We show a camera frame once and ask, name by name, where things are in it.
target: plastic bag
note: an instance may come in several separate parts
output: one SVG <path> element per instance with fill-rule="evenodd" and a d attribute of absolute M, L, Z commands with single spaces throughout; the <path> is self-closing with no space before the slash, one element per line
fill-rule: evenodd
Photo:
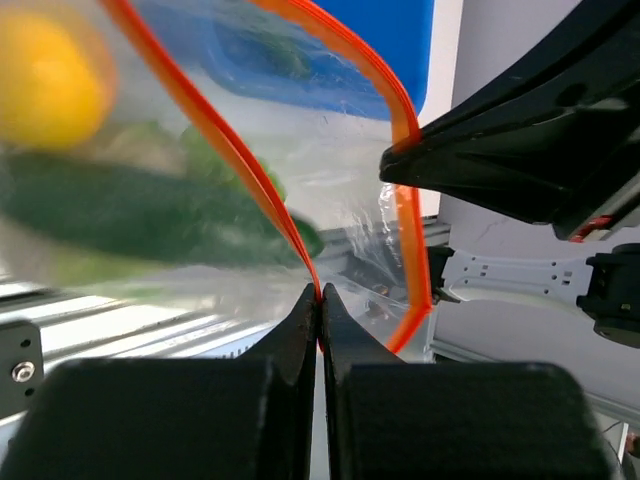
<path fill-rule="evenodd" d="M 14 276 L 279 315 L 309 279 L 320 295 L 313 257 L 354 289 L 322 262 L 343 229 L 357 258 L 406 275 L 389 345 L 406 343 L 430 309 L 418 194 L 381 184 L 377 163 L 418 126 L 357 36 L 303 0 L 0 5 L 0 254 Z M 380 295 L 357 283 L 363 301 Z"/>

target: green cucumber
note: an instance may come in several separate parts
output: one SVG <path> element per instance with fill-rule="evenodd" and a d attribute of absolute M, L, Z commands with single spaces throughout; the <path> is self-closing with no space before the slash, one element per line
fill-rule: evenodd
<path fill-rule="evenodd" d="M 178 178 L 187 170 L 182 145 L 156 121 L 108 124 L 69 155 L 91 163 L 117 163 Z"/>
<path fill-rule="evenodd" d="M 8 154 L 2 163 L 0 212 L 62 244 L 170 265 L 300 264 L 253 199 L 233 187 L 48 153 Z M 318 255 L 316 230 L 294 222 Z"/>
<path fill-rule="evenodd" d="M 218 186 L 227 185 L 235 190 L 248 193 L 242 180 L 236 175 L 233 169 L 227 165 L 222 157 L 216 152 L 207 140 L 200 134 L 193 125 L 180 135 L 180 143 L 187 155 L 187 176 L 194 180 L 206 181 Z M 258 161 L 264 168 L 271 183 L 276 188 L 282 201 L 286 200 L 287 192 L 278 176 L 269 169 L 266 160 L 258 157 Z"/>
<path fill-rule="evenodd" d="M 148 275 L 170 268 L 149 260 L 110 255 L 67 245 L 56 245 L 51 253 L 50 283 L 56 287 L 103 284 Z"/>

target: blue lid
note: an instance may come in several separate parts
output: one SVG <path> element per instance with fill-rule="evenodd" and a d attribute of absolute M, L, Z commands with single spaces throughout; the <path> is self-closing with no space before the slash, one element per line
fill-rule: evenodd
<path fill-rule="evenodd" d="M 141 13 L 175 58 L 199 64 L 235 94 L 388 119 L 386 103 L 370 81 L 299 27 L 248 2 L 206 1 L 206 16 L 155 4 Z M 427 89 L 433 1 L 403 0 L 402 9 L 389 0 L 316 3 L 382 56 L 419 111 Z M 212 15 L 211 4 L 225 10 Z M 259 28 L 251 28 L 252 22 Z"/>

